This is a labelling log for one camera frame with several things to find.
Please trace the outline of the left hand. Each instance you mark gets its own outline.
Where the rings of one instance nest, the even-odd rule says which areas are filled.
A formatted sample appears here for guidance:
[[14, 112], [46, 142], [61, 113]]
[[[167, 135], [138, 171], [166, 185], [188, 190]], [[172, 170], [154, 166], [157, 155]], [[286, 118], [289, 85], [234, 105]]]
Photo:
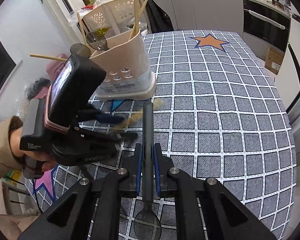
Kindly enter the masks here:
[[10, 148], [12, 154], [17, 158], [22, 158], [23, 156], [29, 156], [32, 159], [37, 161], [42, 161], [42, 171], [52, 170], [57, 162], [47, 153], [44, 152], [32, 152], [32, 151], [23, 151], [19, 148], [21, 140], [22, 128], [14, 130], [10, 135]]

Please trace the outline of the left beige sleeve forearm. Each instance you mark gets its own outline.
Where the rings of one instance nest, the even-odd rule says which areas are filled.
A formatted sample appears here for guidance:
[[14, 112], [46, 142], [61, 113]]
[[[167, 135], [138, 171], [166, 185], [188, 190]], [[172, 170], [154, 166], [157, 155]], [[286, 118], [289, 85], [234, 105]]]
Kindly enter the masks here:
[[21, 170], [21, 158], [15, 157], [10, 148], [10, 135], [23, 125], [23, 122], [13, 116], [0, 122], [0, 179], [12, 170]]

